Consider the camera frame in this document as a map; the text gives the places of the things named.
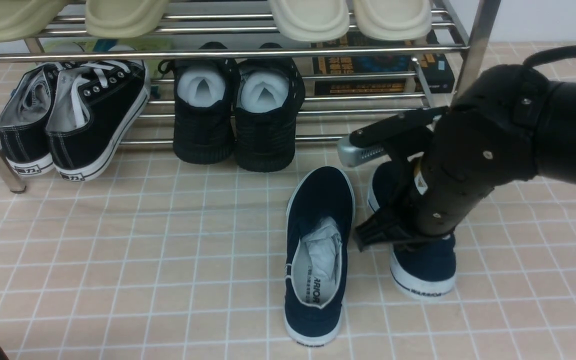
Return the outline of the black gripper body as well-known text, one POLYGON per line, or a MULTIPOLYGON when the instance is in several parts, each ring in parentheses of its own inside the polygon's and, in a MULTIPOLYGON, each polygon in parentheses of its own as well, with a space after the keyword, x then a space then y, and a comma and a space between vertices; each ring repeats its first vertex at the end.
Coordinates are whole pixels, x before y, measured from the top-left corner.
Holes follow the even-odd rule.
POLYGON ((387 205, 356 226, 358 249, 448 237, 499 184, 494 137, 501 134, 477 111, 446 106, 401 112, 350 133, 352 145, 381 145, 398 171, 387 205))

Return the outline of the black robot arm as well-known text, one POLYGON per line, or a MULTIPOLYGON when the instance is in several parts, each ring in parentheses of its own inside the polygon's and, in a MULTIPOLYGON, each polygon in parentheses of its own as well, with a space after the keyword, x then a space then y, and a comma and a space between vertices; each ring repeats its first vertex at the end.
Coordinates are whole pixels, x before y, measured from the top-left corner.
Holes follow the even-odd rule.
POLYGON ((360 251, 448 237, 490 193, 536 176, 576 185, 576 45, 481 73, 451 105, 413 109, 338 142, 346 167, 387 156, 386 205, 355 228, 360 251))

